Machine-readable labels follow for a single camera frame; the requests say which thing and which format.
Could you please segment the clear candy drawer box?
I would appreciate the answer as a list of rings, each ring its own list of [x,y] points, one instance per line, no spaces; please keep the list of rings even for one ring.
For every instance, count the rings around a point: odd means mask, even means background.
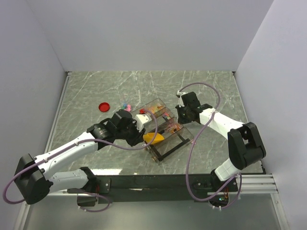
[[[134,109],[131,112],[132,116],[140,114],[143,109],[149,110],[154,114],[158,124],[157,137],[164,138],[157,143],[152,143],[146,148],[156,163],[162,163],[192,143],[194,136],[186,127],[179,124],[173,112],[160,98],[156,98]]]

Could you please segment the yellow plastic scoop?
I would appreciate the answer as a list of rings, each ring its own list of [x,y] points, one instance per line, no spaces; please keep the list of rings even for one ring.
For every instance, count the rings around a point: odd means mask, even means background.
[[[157,143],[159,143],[161,141],[164,141],[165,138],[164,138],[163,135],[161,135],[159,133],[155,134],[154,132],[151,132],[151,133],[144,134],[143,135],[143,140],[147,144],[151,143],[152,145],[154,145],[154,144],[157,144]]]

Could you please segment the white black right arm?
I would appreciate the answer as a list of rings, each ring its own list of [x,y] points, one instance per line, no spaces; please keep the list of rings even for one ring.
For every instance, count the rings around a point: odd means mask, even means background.
[[[228,143],[228,158],[211,172],[211,187],[222,191],[227,180],[246,167],[266,156],[257,126],[233,120],[216,111],[209,104],[201,105],[194,92],[177,92],[179,104],[176,106],[178,122],[187,124],[197,122],[222,135]]]

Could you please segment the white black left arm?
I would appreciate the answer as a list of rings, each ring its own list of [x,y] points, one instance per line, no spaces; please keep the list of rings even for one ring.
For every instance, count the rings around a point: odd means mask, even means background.
[[[19,159],[14,182],[24,201],[35,204],[48,194],[63,189],[82,189],[89,193],[96,188],[96,177],[87,167],[62,172],[69,163],[112,146],[115,140],[125,140],[129,150],[143,142],[145,125],[151,122],[147,114],[132,115],[119,110],[111,118],[93,124],[74,140],[50,152],[32,157],[26,154]]]

